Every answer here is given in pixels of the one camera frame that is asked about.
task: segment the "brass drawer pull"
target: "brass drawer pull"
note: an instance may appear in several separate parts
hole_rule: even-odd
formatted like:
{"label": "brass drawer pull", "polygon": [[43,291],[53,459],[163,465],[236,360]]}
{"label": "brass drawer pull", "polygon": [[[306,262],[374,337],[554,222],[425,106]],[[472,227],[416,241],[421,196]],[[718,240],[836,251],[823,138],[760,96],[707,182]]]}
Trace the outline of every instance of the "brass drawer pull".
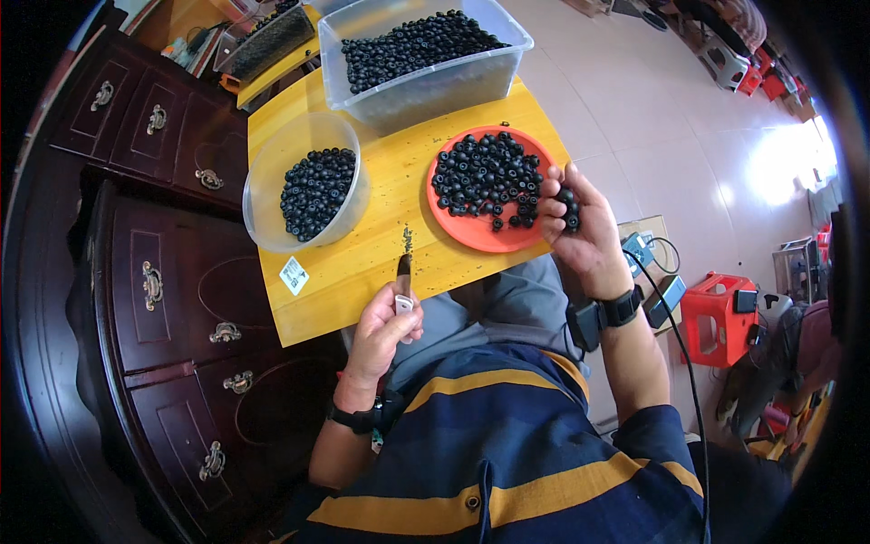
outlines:
{"label": "brass drawer pull", "polygon": [[203,184],[203,187],[211,191],[217,191],[224,186],[223,179],[219,178],[215,171],[209,170],[208,168],[205,170],[197,170],[193,172],[193,175],[199,179],[199,183]]}
{"label": "brass drawer pull", "polygon": [[108,79],[103,81],[103,84],[100,85],[100,90],[97,91],[94,97],[94,101],[90,103],[90,110],[97,111],[97,108],[100,106],[108,104],[113,94],[115,94],[115,87],[111,86]]}
{"label": "brass drawer pull", "polygon": [[224,380],[224,389],[231,389],[236,395],[244,395],[254,384],[254,373],[246,370]]}
{"label": "brass drawer pull", "polygon": [[215,326],[215,332],[209,334],[209,341],[212,344],[217,344],[218,342],[232,342],[233,340],[238,340],[242,338],[242,332],[238,330],[238,327],[235,323],[218,323]]}
{"label": "brass drawer pull", "polygon": [[148,118],[148,135],[151,136],[155,131],[159,131],[166,126],[166,110],[160,107],[160,104],[154,106],[151,112],[151,117]]}
{"label": "brass drawer pull", "polygon": [[145,307],[149,312],[154,312],[154,303],[163,300],[163,276],[149,261],[142,263],[142,275],[145,276],[142,284],[145,289]]}
{"label": "brass drawer pull", "polygon": [[199,479],[206,481],[209,478],[220,478],[226,465],[226,455],[220,451],[220,442],[215,440],[211,443],[211,450],[205,456],[203,465],[199,468]]}

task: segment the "round plastic container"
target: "round plastic container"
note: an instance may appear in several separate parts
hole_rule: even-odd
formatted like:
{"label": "round plastic container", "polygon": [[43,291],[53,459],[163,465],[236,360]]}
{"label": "round plastic container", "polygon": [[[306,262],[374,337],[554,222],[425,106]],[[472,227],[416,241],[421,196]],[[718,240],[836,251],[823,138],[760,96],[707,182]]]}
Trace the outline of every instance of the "round plastic container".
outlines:
{"label": "round plastic container", "polygon": [[[353,181],[345,202],[330,224],[303,244],[286,231],[281,213],[284,174],[305,158],[308,151],[333,147],[346,147],[356,153]],[[311,245],[331,244],[359,223],[369,204],[370,192],[369,175],[359,156],[359,140],[353,128],[332,113],[308,113],[284,125],[254,158],[242,193],[244,226],[251,239],[270,252],[291,253]]]}

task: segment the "man's right hand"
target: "man's right hand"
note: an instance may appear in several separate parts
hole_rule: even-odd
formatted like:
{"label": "man's right hand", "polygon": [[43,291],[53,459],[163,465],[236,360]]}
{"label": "man's right hand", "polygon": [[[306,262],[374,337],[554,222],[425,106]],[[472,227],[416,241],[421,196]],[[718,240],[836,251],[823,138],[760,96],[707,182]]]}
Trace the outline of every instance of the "man's right hand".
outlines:
{"label": "man's right hand", "polygon": [[[563,232],[567,208],[554,197],[561,187],[574,193],[579,204],[580,228],[575,234]],[[619,230],[610,204],[569,162],[562,172],[558,166],[547,170],[541,184],[541,232],[553,250],[580,278],[590,299],[613,300],[634,288],[632,274],[619,242]]]}

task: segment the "yellow wooden table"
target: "yellow wooden table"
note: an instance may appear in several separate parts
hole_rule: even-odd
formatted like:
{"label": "yellow wooden table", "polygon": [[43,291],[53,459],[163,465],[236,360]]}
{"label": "yellow wooden table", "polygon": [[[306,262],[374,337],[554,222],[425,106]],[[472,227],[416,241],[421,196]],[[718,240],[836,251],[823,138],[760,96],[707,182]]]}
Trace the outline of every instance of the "yellow wooden table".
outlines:
{"label": "yellow wooden table", "polygon": [[[248,163],[275,131],[309,111],[328,111],[320,70],[249,117]],[[425,197],[426,173],[438,149],[477,126],[507,121],[535,137],[560,165],[569,159],[556,130],[519,77],[503,100],[456,111],[384,138],[349,115],[337,113],[359,137],[360,153],[371,177],[371,199],[359,225],[346,237],[293,254],[310,276],[298,296],[278,276],[291,255],[259,250],[269,305],[283,346],[356,323],[372,295],[396,278],[396,264],[405,251],[405,228],[412,232],[412,287],[421,299],[549,252],[544,241],[507,254],[465,247],[438,225]]]}
{"label": "yellow wooden table", "polygon": [[279,79],[296,70],[305,61],[313,59],[320,52],[320,38],[318,37],[318,21],[320,20],[320,14],[308,4],[304,5],[302,9],[305,10],[305,14],[311,20],[311,24],[314,25],[314,37],[291,51],[289,55],[270,66],[262,74],[254,77],[249,83],[240,84],[238,87],[238,96],[236,97],[236,107],[239,108],[239,110],[245,107],[261,92],[275,84]]}

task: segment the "red plate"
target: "red plate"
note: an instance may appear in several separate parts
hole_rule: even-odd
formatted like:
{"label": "red plate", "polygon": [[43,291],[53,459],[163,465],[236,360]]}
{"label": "red plate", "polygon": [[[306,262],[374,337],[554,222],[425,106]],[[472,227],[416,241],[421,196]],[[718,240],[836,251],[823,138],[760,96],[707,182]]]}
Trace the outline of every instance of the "red plate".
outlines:
{"label": "red plate", "polygon": [[[469,131],[462,131],[444,144],[438,150],[438,153],[452,150],[453,146],[457,142],[462,141],[462,138],[465,138],[467,134],[472,134],[476,139],[481,139],[487,132],[493,136],[498,136],[501,131],[509,132],[518,144],[522,144],[525,147],[525,155],[538,155],[538,159],[540,159],[538,173],[541,175],[546,176],[547,168],[550,165],[556,164],[556,161],[538,140],[509,126],[480,126]],[[442,210],[439,208],[439,196],[435,193],[435,188],[432,186],[432,176],[435,175],[437,168],[438,154],[436,153],[435,158],[432,160],[432,165],[429,166],[429,175],[426,177],[426,198],[429,200],[429,207],[432,208],[435,219],[458,242],[482,252],[507,253],[525,249],[537,244],[541,240],[538,221],[535,221],[535,225],[531,229],[523,226],[508,225],[507,220],[511,215],[517,214],[519,205],[516,202],[508,202],[503,205],[505,210],[499,217],[505,222],[505,226],[498,232],[492,231],[492,220],[494,219],[492,215],[481,214],[476,218],[468,215],[453,217],[446,209]]]}

